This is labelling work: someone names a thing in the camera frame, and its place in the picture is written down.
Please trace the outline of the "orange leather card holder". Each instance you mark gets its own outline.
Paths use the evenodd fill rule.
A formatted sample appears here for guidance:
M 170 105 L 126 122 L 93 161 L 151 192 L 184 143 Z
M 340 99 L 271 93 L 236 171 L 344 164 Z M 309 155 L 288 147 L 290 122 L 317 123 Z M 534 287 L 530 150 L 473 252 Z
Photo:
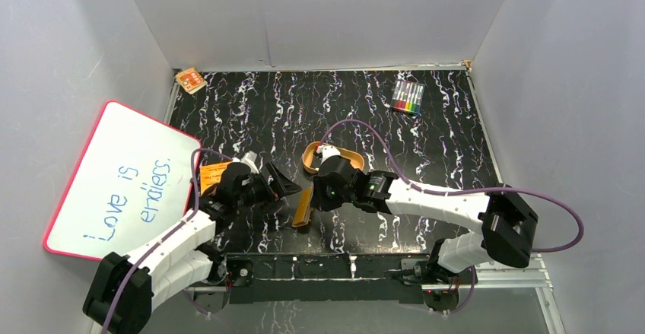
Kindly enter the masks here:
M 296 208 L 293 221 L 292 221 L 293 228 L 304 227 L 310 223 L 310 216 L 313 210 L 310 206 L 312 195 L 313 195 L 312 188 L 305 189 L 301 193 L 300 200 L 298 202 L 298 206 Z

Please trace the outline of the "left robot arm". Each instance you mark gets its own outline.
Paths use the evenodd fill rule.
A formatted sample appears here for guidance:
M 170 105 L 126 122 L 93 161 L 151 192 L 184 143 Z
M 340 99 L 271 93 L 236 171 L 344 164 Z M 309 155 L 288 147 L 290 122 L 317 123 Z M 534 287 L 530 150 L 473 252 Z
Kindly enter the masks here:
M 195 282 L 219 285 L 225 280 L 226 263 L 199 250 L 215 236 L 219 219 L 240 208 L 272 205 L 301 190 L 273 163 L 257 169 L 248 161 L 230 162 L 172 227 L 128 253 L 111 252 L 100 261 L 83 314 L 104 332 L 141 332 L 168 298 Z

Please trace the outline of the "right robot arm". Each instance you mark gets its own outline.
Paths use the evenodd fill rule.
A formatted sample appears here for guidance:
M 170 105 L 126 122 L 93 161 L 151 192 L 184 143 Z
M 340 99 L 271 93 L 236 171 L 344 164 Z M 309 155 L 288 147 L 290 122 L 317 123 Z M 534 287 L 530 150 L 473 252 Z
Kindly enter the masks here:
M 438 240 L 417 276 L 429 275 L 446 284 L 483 262 L 518 269 L 529 265 L 539 218 L 515 192 L 466 194 L 445 189 L 427 194 L 393 172 L 365 173 L 341 156 L 327 158 L 312 181 L 310 206 L 321 212 L 351 204 L 367 213 L 415 215 L 468 229 L 458 237 Z

